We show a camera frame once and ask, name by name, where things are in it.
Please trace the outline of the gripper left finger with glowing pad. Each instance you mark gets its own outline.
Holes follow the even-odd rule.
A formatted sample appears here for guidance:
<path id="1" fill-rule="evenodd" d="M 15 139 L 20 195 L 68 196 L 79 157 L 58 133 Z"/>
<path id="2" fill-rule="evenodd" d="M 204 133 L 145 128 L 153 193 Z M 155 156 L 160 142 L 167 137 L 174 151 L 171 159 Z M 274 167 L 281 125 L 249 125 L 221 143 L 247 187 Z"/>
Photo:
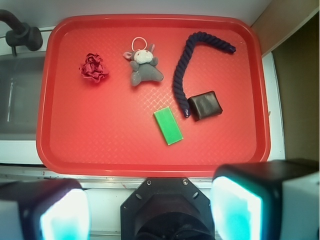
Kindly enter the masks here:
<path id="1" fill-rule="evenodd" d="M 88 240 L 88 195 L 75 179 L 0 184 L 2 240 Z"/>

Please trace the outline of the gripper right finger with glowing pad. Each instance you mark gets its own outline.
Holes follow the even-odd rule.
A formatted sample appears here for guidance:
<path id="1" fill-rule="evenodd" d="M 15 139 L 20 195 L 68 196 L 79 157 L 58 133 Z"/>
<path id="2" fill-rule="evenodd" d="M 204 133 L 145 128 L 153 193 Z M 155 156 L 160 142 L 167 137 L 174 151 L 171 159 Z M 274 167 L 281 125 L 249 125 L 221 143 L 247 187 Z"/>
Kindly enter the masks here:
<path id="1" fill-rule="evenodd" d="M 320 164 L 271 160 L 219 166 L 210 207 L 223 240 L 317 240 Z"/>

